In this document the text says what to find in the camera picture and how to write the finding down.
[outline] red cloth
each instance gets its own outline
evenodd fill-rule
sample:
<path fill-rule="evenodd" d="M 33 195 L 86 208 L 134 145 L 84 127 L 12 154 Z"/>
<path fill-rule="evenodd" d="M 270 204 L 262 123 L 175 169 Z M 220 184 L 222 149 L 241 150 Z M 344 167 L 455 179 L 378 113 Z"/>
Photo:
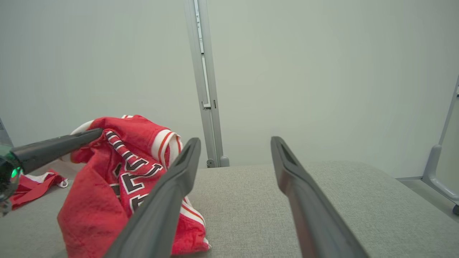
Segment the red cloth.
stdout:
<path fill-rule="evenodd" d="M 19 184 L 14 195 L 10 197 L 13 210 L 42 197 L 53 185 L 67 187 L 67 179 L 58 175 L 54 170 L 41 176 L 19 175 Z"/>
<path fill-rule="evenodd" d="M 69 258 L 102 257 L 182 148 L 180 136 L 141 116 L 99 118 L 74 131 L 103 128 L 71 154 L 87 163 L 57 216 Z M 172 255 L 207 251 L 202 216 L 182 201 Z"/>

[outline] green light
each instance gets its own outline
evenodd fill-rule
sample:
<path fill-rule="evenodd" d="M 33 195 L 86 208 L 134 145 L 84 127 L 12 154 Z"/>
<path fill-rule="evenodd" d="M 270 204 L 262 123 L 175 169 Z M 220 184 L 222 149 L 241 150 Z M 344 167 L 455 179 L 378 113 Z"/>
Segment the green light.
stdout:
<path fill-rule="evenodd" d="M 17 171 L 18 171 L 18 168 L 15 168 L 13 170 L 13 172 L 11 173 L 11 178 L 15 178 L 17 176 Z"/>

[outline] white background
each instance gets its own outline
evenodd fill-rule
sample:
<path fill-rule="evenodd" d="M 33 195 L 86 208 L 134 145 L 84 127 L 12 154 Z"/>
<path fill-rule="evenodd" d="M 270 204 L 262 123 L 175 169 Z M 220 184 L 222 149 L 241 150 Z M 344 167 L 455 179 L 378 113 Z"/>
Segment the white background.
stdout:
<path fill-rule="evenodd" d="M 208 1 L 224 153 L 423 174 L 459 73 L 458 1 Z"/>
<path fill-rule="evenodd" d="M 15 146 L 142 115 L 207 152 L 181 1 L 3 1 L 0 117 Z"/>

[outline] gray cushion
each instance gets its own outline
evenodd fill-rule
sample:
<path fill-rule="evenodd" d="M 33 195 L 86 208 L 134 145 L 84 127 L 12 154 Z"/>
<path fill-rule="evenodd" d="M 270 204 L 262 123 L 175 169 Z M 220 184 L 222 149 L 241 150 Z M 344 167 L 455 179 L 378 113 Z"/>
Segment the gray cushion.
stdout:
<path fill-rule="evenodd" d="M 367 252 L 456 256 L 459 225 L 386 173 L 356 162 L 305 164 Z M 0 219 L 2 257 L 65 257 L 56 216 L 69 188 Z M 201 169 L 189 194 L 212 249 L 194 257 L 300 256 L 272 165 Z"/>

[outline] floor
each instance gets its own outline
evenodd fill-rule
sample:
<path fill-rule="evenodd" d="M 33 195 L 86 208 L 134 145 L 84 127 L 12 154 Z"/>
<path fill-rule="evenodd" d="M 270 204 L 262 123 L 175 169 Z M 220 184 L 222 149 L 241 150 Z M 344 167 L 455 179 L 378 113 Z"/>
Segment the floor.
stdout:
<path fill-rule="evenodd" d="M 452 212 L 453 207 L 455 205 L 454 202 L 450 201 L 449 199 L 444 197 L 442 194 L 440 194 L 439 192 L 435 191 L 430 186 L 422 182 L 421 180 L 408 180 L 408 181 L 401 181 L 400 183 L 407 186 L 413 192 L 420 195 L 426 201 L 430 202 L 435 207 L 437 207 L 439 210 L 441 210 L 446 215 L 448 215 L 450 218 L 452 218 L 457 223 L 459 223 L 459 215 L 456 215 Z"/>

